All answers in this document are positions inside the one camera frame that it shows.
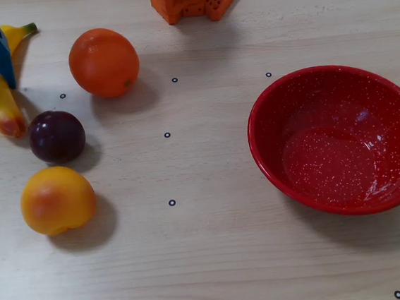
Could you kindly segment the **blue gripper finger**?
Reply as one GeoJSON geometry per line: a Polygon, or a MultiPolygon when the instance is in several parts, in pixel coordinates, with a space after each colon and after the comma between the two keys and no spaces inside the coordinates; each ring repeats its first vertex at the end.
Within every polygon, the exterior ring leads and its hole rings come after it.
{"type": "Polygon", "coordinates": [[[10,51],[0,53],[0,74],[5,79],[10,89],[17,87],[10,51]]]}

